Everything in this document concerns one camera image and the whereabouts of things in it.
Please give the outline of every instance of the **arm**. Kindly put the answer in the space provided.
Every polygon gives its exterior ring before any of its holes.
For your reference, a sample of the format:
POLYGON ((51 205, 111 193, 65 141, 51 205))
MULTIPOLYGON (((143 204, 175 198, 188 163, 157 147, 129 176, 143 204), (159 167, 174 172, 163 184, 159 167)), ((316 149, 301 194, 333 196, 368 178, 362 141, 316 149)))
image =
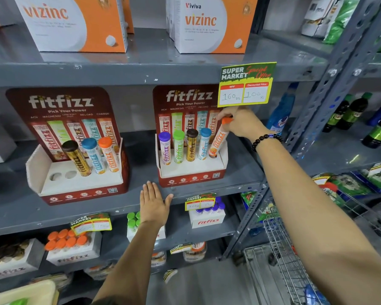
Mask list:
MULTIPOLYGON (((254 142, 273 133, 246 108, 225 108, 228 129, 254 142)), ((381 257, 343 210, 303 171, 276 139, 260 142, 278 211, 308 274, 332 304, 381 304, 381 257)))
POLYGON ((117 305, 145 305, 154 243, 158 231, 167 222, 173 194, 168 195, 164 203, 157 184, 148 181, 142 188, 141 224, 94 302, 109 298, 117 305))

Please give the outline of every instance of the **beaded bracelet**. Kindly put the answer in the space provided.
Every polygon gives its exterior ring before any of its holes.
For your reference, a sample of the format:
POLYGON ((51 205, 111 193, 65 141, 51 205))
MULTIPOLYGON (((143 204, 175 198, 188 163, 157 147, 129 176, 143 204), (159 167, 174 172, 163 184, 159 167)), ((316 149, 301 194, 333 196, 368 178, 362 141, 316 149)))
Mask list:
POLYGON ((253 145, 251 146, 251 149, 255 152, 257 145, 267 138, 275 138, 278 139, 279 142, 283 142, 281 136, 278 136, 277 134, 265 134, 264 136, 260 136, 257 140, 254 141, 253 145))

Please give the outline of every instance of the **hand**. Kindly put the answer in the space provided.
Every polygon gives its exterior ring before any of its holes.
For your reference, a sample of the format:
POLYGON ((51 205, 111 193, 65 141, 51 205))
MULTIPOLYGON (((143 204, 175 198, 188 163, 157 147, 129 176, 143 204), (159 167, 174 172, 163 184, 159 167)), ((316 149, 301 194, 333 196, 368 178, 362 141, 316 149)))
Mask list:
POLYGON ((274 134, 247 107, 226 107, 218 114, 217 119, 220 120, 222 117, 230 115, 233 115, 233 121, 223 124, 223 127, 224 130, 229 130, 236 136, 245 137, 254 142, 259 136, 274 134))
POLYGON ((168 195, 164 203, 157 184, 147 181, 147 184, 144 184, 142 189, 140 193, 141 223, 155 223, 161 228, 167 223, 173 194, 168 195))

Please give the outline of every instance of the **floor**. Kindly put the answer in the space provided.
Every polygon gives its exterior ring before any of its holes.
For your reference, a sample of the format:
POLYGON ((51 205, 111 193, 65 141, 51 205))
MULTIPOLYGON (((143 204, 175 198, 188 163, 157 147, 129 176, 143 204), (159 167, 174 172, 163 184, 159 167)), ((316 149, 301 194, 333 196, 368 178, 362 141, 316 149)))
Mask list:
POLYGON ((151 275, 147 305, 259 305, 245 265, 210 260, 178 270, 166 284, 151 275))

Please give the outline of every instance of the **left hand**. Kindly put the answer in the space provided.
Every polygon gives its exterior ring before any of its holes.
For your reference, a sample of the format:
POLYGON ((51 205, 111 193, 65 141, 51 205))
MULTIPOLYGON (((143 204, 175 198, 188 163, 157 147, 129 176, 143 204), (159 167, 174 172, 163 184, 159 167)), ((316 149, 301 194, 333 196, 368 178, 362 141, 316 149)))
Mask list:
POLYGON ((141 223, 155 223, 158 227, 165 225, 168 220, 169 206, 172 199, 173 194, 169 194, 164 203, 158 185, 147 181, 147 184, 142 186, 140 193, 141 223))

